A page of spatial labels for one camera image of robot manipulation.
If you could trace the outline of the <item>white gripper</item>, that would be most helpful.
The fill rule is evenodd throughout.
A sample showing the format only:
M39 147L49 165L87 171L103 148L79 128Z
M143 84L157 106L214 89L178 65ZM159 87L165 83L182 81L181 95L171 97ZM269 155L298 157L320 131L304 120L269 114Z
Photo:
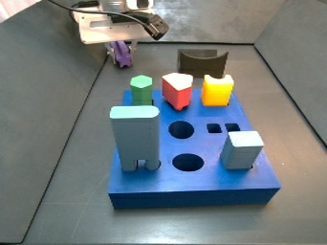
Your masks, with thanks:
M79 26L79 36L85 44L105 43L107 54L117 64L115 50L111 47L111 41L131 40L130 52L131 59L137 51L138 40L147 38L150 34L135 22L114 23L111 17L106 14L74 13L75 21Z

